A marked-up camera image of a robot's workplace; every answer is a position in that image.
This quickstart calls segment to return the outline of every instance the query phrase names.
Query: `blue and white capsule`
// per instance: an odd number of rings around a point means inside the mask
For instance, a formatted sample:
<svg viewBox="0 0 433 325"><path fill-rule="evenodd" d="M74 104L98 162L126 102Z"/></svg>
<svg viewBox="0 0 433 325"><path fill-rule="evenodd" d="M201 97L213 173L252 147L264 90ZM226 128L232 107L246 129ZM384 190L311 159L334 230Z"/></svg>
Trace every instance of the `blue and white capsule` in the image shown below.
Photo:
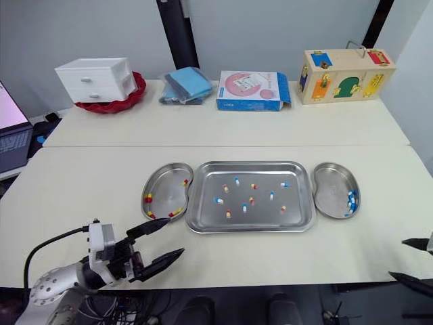
<svg viewBox="0 0 433 325"><path fill-rule="evenodd" d="M214 198L214 201L218 204L224 204L224 200L222 198Z"/></svg>

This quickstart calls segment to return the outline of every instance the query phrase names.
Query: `computer monitor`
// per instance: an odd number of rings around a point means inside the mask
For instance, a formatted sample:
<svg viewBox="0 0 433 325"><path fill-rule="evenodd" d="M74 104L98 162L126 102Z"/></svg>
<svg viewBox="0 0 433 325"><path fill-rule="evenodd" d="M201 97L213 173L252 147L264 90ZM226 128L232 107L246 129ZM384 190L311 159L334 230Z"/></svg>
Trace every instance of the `computer monitor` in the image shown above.
<svg viewBox="0 0 433 325"><path fill-rule="evenodd" d="M0 81L0 133L28 126L28 119Z"/></svg>
<svg viewBox="0 0 433 325"><path fill-rule="evenodd" d="M32 125L0 82L0 173L27 163Z"/></svg>

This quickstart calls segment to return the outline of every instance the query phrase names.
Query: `rectangular metal tray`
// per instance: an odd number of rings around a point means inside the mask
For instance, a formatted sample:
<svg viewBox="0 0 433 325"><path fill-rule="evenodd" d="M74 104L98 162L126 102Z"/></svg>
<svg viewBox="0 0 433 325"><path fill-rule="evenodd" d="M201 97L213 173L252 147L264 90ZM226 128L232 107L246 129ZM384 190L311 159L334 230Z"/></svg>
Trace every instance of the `rectangular metal tray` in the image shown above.
<svg viewBox="0 0 433 325"><path fill-rule="evenodd" d="M290 186L282 188L281 183ZM304 232L313 226L315 217L309 177L297 162L207 162L194 174L186 222L198 233Z"/></svg>

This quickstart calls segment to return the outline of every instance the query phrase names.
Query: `wooden toy box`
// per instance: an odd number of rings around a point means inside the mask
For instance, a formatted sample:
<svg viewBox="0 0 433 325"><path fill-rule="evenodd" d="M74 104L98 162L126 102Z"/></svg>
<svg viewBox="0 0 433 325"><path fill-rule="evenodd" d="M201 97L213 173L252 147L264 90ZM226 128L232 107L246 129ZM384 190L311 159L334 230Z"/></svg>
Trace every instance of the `wooden toy box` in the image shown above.
<svg viewBox="0 0 433 325"><path fill-rule="evenodd" d="M395 69L383 49L304 51L298 93L303 104L372 100Z"/></svg>

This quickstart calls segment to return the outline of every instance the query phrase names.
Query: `kidney-shaped tray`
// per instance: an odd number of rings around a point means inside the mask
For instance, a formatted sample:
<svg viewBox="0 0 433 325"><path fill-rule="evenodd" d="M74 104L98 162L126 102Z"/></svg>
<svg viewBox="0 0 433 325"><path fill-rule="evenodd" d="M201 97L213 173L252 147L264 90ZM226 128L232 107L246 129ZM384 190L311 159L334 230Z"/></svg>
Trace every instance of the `kidney-shaped tray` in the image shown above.
<svg viewBox="0 0 433 325"><path fill-rule="evenodd" d="M188 187L192 182L190 166L174 162L150 176L141 195L141 212L148 219L180 218L188 205Z"/></svg>
<svg viewBox="0 0 433 325"><path fill-rule="evenodd" d="M334 162L317 165L313 174L317 209L336 219L353 217L361 205L361 192L353 174Z"/></svg>
<svg viewBox="0 0 433 325"><path fill-rule="evenodd" d="M296 162L207 162L194 177L186 222L195 232L304 232L315 220Z"/></svg>

